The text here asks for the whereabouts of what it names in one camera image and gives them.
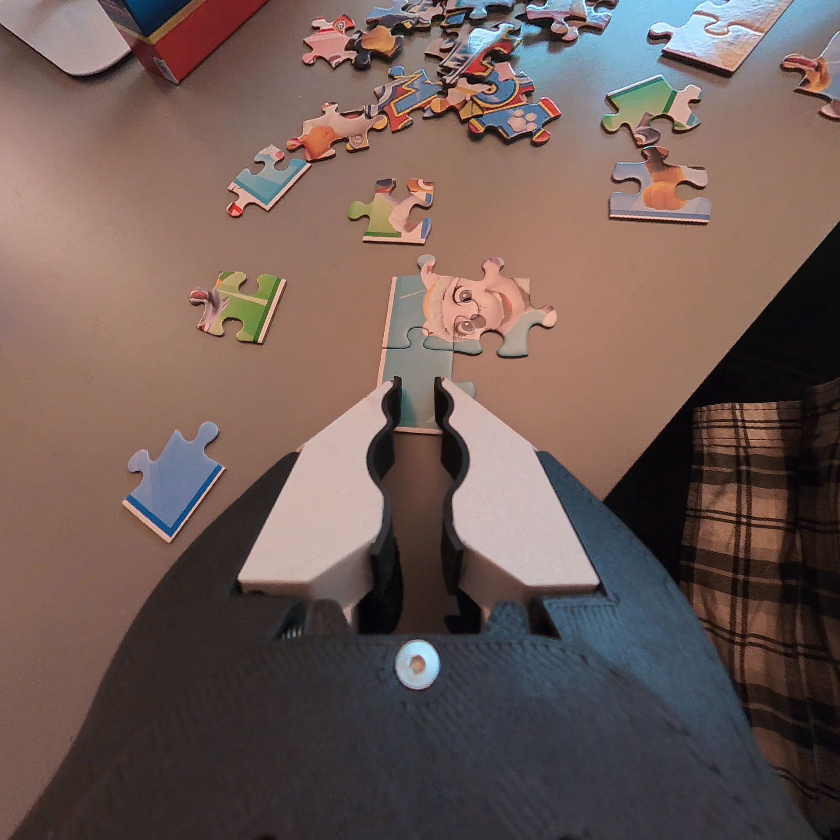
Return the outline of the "red puzzle box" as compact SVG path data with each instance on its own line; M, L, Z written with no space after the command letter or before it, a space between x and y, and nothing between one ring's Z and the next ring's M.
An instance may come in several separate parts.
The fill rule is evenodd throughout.
M148 70L182 81L265 1L100 1Z

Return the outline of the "blue edge puzzle piece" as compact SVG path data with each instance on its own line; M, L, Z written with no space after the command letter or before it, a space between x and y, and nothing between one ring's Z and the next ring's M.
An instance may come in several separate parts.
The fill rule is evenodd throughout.
M122 504L168 543L224 471L204 454L217 435L217 425L204 422L192 441L174 431L159 458L140 450L129 460L129 471L143 479Z

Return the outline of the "plaid clothing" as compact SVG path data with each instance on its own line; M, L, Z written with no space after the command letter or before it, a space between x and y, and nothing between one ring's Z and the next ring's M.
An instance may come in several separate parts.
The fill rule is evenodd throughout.
M696 409L681 588L768 762L839 827L839 389Z

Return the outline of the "teal striped edge puzzle piece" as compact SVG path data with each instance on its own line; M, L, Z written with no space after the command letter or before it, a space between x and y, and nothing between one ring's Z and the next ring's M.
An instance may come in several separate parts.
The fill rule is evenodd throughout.
M245 169L228 186L229 191L237 194L237 199L227 205L229 216L240 217L249 204L269 211L310 169L308 162L293 159L286 169L279 171L275 164L283 158L284 153L273 144L257 153L255 162L262 163L263 169L258 173Z

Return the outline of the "pile of puzzle pieces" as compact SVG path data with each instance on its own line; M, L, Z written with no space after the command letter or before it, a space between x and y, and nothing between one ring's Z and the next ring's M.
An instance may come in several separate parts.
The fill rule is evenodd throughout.
M342 111L330 101L321 115L306 119L289 151L303 150L306 161L326 160L344 141L348 151L369 147L369 133L389 128L398 132L413 124L413 114L432 119L454 112L474 135L491 130L506 142L528 138L534 145L550 139L549 124L561 110L549 97L537 97L534 81L516 69L510 58L522 36L520 21L547 26L552 36L572 44L583 30L602 32L616 2L391 2L374 7L364 26L348 14L317 17L304 39L306 66L324 60L331 68L351 63L371 67L373 58L400 55L407 35L439 23L442 35L425 48L436 68L406 70L392 66L374 89L374 101Z

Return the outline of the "blue sky puzzle section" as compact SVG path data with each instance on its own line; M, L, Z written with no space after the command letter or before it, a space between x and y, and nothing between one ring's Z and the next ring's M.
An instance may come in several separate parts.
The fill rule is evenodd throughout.
M829 119L839 120L838 49L828 46L815 59L801 54L790 54L783 59L780 66L785 70L802 72L803 79L797 90L826 99L820 113Z

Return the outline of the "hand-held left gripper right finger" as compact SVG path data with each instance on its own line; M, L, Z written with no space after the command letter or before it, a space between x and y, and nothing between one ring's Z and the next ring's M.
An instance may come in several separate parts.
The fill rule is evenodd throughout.
M458 615L476 633L500 601L595 592L600 579L550 483L538 451L450 380L434 385L444 499L442 561Z

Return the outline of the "teal husky dog puzzle section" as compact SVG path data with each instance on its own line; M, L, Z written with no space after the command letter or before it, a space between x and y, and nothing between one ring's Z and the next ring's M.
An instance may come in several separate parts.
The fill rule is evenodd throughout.
M501 258L486 259L478 280L439 275L432 255L417 264L419 273L392 281L379 382L402 379L398 430L438 434L434 379L452 377L455 352L479 354L482 334L495 332L503 338L499 356L526 356L531 327L551 328L557 313L535 308L529 279L503 276Z

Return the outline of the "blue puzzle piece with dog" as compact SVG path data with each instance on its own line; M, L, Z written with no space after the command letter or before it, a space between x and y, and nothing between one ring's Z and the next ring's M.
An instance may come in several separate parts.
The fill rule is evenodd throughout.
M711 201L705 197L688 200L676 193L680 183L705 187L708 184L707 170L704 167L668 164L669 151L663 147L647 146L642 153L642 162L619 162L614 166L613 180L636 181L640 192L633 195L624 192L612 194L610 218L707 224Z

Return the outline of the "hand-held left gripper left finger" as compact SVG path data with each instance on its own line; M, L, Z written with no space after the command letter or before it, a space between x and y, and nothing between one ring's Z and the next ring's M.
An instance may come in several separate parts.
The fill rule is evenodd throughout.
M388 634L403 577L383 478L402 384L380 385L304 444L238 575L244 592L331 599L363 633Z

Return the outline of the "white stand base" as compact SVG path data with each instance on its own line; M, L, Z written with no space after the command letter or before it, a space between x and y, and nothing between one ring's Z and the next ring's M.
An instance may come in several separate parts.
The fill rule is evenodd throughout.
M98 74L130 53L97 1L2 1L1 25L73 77Z

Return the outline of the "grey desk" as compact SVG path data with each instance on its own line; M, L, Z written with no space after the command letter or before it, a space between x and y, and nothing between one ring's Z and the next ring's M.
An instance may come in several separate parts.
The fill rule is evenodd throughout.
M838 123L795 91L783 57L819 54L838 2L795 2L731 77L662 59L650 25L697 2L620 2L598 35L562 45L522 27L514 62L562 118L550 141L472 139L449 112L413 115L371 147L343 143L270 213L226 215L227 186L268 144L319 116L372 102L390 64L301 63L311 21L362 25L388 2L269 2L179 86L132 57L74 80L2 33L2 838L14 833L76 740L114 652L161 577L280 457L375 387L394 275L428 251L479 277L489 256L532 280L550 330L526 359L456 355L459 380L596 495L660 429L838 221ZM602 128L607 94L663 76L697 85L700 124L660 117L651 144L704 167L679 197L707 224L610 218L619 162L644 161L631 129ZM376 182L434 184L423 245L366 243ZM197 325L193 289L241 271L287 284L263 343ZM174 431L224 471L171 542L123 500Z

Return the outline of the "green white dog puzzle piece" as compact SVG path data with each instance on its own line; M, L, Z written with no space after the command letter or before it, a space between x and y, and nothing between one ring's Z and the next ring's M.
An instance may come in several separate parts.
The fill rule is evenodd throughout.
M423 245L431 230L432 220L425 217L421 223L412 224L408 216L414 206L429 208L434 200L434 184L421 179L411 179L406 188L409 197L397 202L391 193L396 187L393 178L376 182L374 197L370 203L354 201L348 210L350 219L362 216L369 218L369 224L363 236L366 243L387 243L404 245Z

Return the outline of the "yellow pink corner puzzle piece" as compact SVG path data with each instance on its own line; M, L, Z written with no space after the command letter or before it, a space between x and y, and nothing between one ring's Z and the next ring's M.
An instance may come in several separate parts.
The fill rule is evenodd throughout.
M663 48L664 57L731 75L734 69L727 57L730 47L728 38L713 34L708 29L717 23L714 17L693 14L679 27L656 23L648 30L647 36L651 41L667 41Z

